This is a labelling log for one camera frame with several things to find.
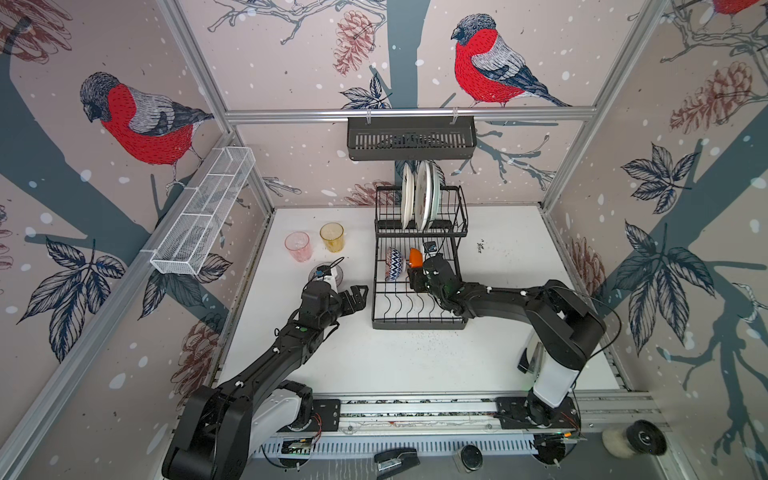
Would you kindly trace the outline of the yellow plastic cup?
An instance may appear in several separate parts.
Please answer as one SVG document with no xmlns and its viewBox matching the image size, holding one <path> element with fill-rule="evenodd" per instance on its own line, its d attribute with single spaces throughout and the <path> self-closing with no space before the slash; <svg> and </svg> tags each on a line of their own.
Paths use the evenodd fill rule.
<svg viewBox="0 0 768 480">
<path fill-rule="evenodd" d="M 337 222 L 329 222 L 323 225 L 319 231 L 325 248 L 332 253 L 341 252 L 344 248 L 344 227 Z"/>
</svg>

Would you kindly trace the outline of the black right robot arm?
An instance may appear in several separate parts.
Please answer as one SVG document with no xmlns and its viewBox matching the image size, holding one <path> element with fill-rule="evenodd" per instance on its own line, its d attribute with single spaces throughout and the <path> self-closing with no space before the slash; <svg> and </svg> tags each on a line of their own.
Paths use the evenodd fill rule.
<svg viewBox="0 0 768 480">
<path fill-rule="evenodd" d="M 555 409 L 575 384 L 607 328 L 595 309 L 558 280 L 524 289 L 465 282 L 441 254 L 415 270 L 416 291 L 463 319 L 493 317 L 528 324 L 544 350 L 529 396 Z"/>
</svg>

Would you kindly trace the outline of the cream white plate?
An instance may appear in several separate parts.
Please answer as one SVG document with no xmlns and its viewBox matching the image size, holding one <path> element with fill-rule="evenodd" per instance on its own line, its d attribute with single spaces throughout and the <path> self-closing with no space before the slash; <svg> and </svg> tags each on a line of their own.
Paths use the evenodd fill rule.
<svg viewBox="0 0 768 480">
<path fill-rule="evenodd" d="M 415 177 L 411 166 L 406 163 L 403 168 L 401 183 L 401 223 L 407 229 L 414 213 Z"/>
</svg>

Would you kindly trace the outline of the blue zigzag patterned bowl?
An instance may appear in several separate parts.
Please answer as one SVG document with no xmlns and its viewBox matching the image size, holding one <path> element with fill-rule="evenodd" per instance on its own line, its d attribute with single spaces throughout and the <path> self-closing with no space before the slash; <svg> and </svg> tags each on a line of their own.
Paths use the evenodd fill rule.
<svg viewBox="0 0 768 480">
<path fill-rule="evenodd" d="M 402 275 L 404 263 L 403 254 L 398 249 L 390 247 L 385 255 L 385 280 L 397 281 Z"/>
</svg>

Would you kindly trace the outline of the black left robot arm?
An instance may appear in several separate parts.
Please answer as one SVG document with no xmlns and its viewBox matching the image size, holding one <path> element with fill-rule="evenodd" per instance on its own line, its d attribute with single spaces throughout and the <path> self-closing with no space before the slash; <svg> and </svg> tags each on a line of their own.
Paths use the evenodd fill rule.
<svg viewBox="0 0 768 480">
<path fill-rule="evenodd" d="M 301 305 L 273 344 L 247 368 L 215 388 L 188 398 L 162 463 L 166 479 L 239 479 L 255 451 L 279 429 L 311 416 L 312 390 L 287 377 L 326 340 L 338 319 L 366 307 L 369 287 L 337 292 L 308 282 Z"/>
</svg>

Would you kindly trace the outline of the black wire dish rack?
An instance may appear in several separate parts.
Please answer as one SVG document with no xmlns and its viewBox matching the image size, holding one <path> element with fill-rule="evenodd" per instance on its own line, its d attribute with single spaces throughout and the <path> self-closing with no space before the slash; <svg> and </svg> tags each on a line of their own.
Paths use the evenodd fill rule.
<svg viewBox="0 0 768 480">
<path fill-rule="evenodd" d="M 440 189 L 440 203 L 427 226 L 419 218 L 403 222 L 403 192 L 391 185 L 375 190 L 376 239 L 372 326 L 376 330 L 462 330 L 466 320 L 443 309 L 427 288 L 424 263 L 438 256 L 456 277 L 461 276 L 459 245 L 468 233 L 463 191 Z"/>
</svg>

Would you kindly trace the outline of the white striped bowl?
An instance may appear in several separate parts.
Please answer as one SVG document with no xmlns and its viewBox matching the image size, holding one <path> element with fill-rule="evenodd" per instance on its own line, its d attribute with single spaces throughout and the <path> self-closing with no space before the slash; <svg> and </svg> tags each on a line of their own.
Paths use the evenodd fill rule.
<svg viewBox="0 0 768 480">
<path fill-rule="evenodd" d="M 338 291 L 343 281 L 343 270 L 339 265 L 320 263 L 310 272 L 308 281 L 323 281 Z"/>
</svg>

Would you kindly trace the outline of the orange bowl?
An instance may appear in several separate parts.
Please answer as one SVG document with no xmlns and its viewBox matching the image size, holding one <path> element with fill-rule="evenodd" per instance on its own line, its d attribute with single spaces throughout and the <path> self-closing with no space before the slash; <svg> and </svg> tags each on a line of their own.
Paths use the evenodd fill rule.
<svg viewBox="0 0 768 480">
<path fill-rule="evenodd" d="M 417 248 L 409 250 L 408 263 L 410 269 L 421 269 L 424 263 L 423 253 Z"/>
</svg>

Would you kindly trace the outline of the pink plastic cup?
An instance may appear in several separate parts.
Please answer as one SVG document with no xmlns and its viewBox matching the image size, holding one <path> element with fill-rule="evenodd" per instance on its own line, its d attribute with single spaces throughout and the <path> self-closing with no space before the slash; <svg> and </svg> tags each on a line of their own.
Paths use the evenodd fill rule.
<svg viewBox="0 0 768 480">
<path fill-rule="evenodd" d="M 311 239 L 306 232 L 290 233 L 284 240 L 284 246 L 291 257 L 299 263 L 307 262 L 312 258 Z"/>
</svg>

